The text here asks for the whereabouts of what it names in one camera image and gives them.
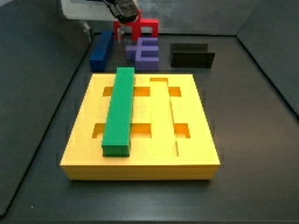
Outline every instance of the green block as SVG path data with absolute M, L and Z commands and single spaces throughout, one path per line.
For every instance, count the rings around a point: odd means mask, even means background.
M 102 141 L 105 157 L 130 157 L 134 93 L 135 69 L 133 67 L 119 67 Z

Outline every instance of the cutout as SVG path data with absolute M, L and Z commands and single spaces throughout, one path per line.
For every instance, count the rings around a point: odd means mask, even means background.
M 135 87 L 135 96 L 151 96 L 150 87 Z
M 170 96 L 183 96 L 179 87 L 169 87 Z
M 103 96 L 111 96 L 114 91 L 114 87 L 105 87 Z
M 158 58 L 158 57 L 159 57 L 158 51 L 142 50 L 142 58 Z
M 189 123 L 175 123 L 174 133 L 177 138 L 191 138 Z
M 151 123 L 133 123 L 131 137 L 133 138 L 153 138 Z
M 150 81 L 166 81 L 166 82 L 169 82 L 169 78 L 151 78 Z
M 105 123 L 97 123 L 95 128 L 94 128 L 94 132 L 93 132 L 93 138 L 103 138 L 105 129 L 106 129 L 106 124 Z

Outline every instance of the rectangular slot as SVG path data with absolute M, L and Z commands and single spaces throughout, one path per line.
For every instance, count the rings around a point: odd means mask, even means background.
M 133 123 L 131 137 L 151 138 L 153 137 L 151 123 Z
M 169 83 L 169 78 L 151 78 L 150 81 L 166 81 Z
M 175 123 L 174 132 L 177 138 L 191 138 L 189 123 Z
M 150 87 L 135 87 L 135 96 L 151 96 Z
M 114 87 L 105 87 L 103 96 L 111 96 Z
M 170 96 L 183 96 L 179 87 L 169 87 Z
M 106 129 L 106 124 L 97 123 L 94 127 L 93 138 L 103 138 L 105 129 Z

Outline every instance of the yellow board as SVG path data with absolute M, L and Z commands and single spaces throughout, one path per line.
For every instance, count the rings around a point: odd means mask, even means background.
M 70 179 L 213 179 L 221 161 L 191 74 L 135 75 L 130 157 L 103 157 L 114 81 L 93 75 L 61 161 Z

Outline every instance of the stacked blocks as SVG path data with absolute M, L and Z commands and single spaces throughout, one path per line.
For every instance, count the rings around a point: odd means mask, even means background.
M 93 72 L 105 72 L 109 64 L 109 55 L 114 45 L 113 31 L 103 31 L 90 56 L 90 69 Z
M 135 69 L 117 70 L 115 85 L 102 141 L 105 157 L 130 156 L 131 119 L 134 106 Z
M 137 45 L 126 47 L 126 58 L 135 61 L 138 71 L 159 70 L 158 38 L 139 38 Z
M 121 69 L 117 75 L 93 75 L 62 169 L 70 179 L 79 180 L 213 179 L 221 161 L 193 75 L 137 74 L 133 100 L 131 74 L 133 70 Z M 123 82 L 123 75 L 130 83 Z M 119 107 L 129 111 L 126 104 L 130 99 L 134 102 L 130 157 L 105 157 L 106 137 L 119 132 L 117 126 L 109 130 L 111 122 L 121 123 L 110 121 L 118 85 L 126 85 L 129 91 L 123 91 L 130 92 Z M 122 108 L 114 119 L 123 119 L 123 113 Z
M 133 40 L 138 41 L 142 37 L 142 28 L 151 27 L 153 28 L 153 37 L 158 38 L 159 32 L 159 19 L 153 18 L 142 18 L 142 10 L 139 9 L 139 15 L 137 21 L 133 23 L 123 24 L 125 26 L 133 27 Z M 118 29 L 121 28 L 121 23 L 118 21 L 114 22 L 115 29 L 115 39 L 118 39 Z

